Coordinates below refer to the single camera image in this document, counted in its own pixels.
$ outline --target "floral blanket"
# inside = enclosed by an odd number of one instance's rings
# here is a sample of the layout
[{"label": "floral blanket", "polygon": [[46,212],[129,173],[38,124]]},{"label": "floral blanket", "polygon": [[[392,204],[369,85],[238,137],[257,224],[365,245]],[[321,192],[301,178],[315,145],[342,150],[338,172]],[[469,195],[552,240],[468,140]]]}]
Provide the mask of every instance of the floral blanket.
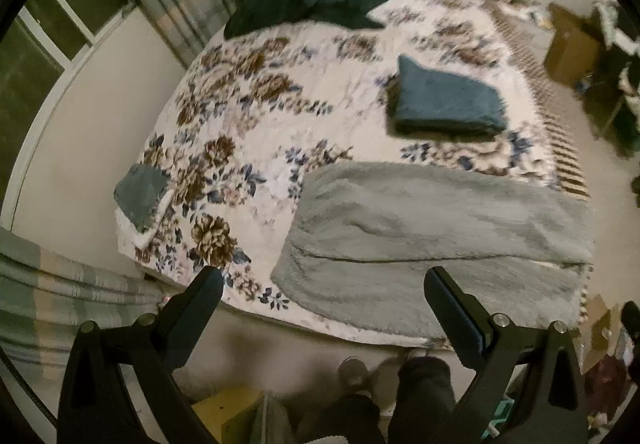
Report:
[{"label": "floral blanket", "polygon": [[[390,161],[559,187],[556,163],[534,91],[484,0],[389,0],[370,16],[386,29],[303,22],[213,37],[139,159],[170,176],[173,204],[148,248],[119,233],[121,252],[181,285],[219,267],[223,300],[245,312],[359,342],[429,344],[326,319],[271,282],[305,174]],[[395,134],[388,108],[399,54],[496,87],[508,129],[486,142]]]}]

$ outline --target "person's leg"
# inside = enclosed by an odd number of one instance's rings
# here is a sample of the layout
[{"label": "person's leg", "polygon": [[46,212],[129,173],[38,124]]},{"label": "person's leg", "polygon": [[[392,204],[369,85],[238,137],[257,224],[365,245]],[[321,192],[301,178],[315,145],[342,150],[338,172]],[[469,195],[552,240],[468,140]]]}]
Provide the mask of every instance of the person's leg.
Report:
[{"label": "person's leg", "polygon": [[349,444],[385,444],[378,429],[380,409],[368,391],[367,367],[362,361],[349,358],[340,365],[338,377],[347,394],[322,411],[307,440],[342,436]]},{"label": "person's leg", "polygon": [[389,444],[428,444],[456,405],[449,365],[428,356],[412,358],[398,376]]}]

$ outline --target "dark pants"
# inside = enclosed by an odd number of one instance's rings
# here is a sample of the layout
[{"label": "dark pants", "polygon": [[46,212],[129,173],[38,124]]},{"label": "dark pants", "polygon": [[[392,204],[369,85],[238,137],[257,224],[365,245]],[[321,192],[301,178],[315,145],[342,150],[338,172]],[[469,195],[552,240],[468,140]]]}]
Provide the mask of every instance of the dark pants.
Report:
[{"label": "dark pants", "polygon": [[[437,358],[415,358],[398,376],[388,444],[428,444],[456,403],[449,366]],[[385,444],[379,420],[380,409],[369,397],[345,395],[322,412],[311,440],[343,436],[349,444]]]}]

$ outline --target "maroon cloth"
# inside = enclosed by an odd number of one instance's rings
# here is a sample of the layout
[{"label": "maroon cloth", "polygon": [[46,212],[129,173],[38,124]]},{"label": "maroon cloth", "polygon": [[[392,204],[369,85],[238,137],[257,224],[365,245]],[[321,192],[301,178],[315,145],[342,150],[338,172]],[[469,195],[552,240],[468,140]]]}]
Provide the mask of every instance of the maroon cloth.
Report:
[{"label": "maroon cloth", "polygon": [[584,376],[589,414],[607,414],[612,420],[616,410],[626,399],[631,386],[626,377],[626,366],[622,360],[605,356]]}]

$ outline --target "metal screw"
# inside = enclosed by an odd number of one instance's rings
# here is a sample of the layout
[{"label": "metal screw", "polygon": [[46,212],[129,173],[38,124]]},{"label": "metal screw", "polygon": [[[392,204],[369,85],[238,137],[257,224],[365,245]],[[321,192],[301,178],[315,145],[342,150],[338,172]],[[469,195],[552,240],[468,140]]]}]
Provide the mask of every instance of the metal screw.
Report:
[{"label": "metal screw", "polygon": [[138,325],[142,325],[143,327],[148,327],[149,325],[153,325],[155,322],[156,322],[156,315],[151,312],[147,312],[146,314],[143,314],[137,319]]},{"label": "metal screw", "polygon": [[564,334],[567,331],[566,325],[561,321],[554,321],[554,329],[561,334]]},{"label": "metal screw", "polygon": [[494,314],[494,323],[498,327],[505,328],[509,323],[511,323],[511,320],[506,314]]},{"label": "metal screw", "polygon": [[80,331],[82,332],[82,334],[89,334],[89,332],[92,332],[96,328],[96,326],[97,325],[95,324],[95,321],[85,321],[80,326]]}]

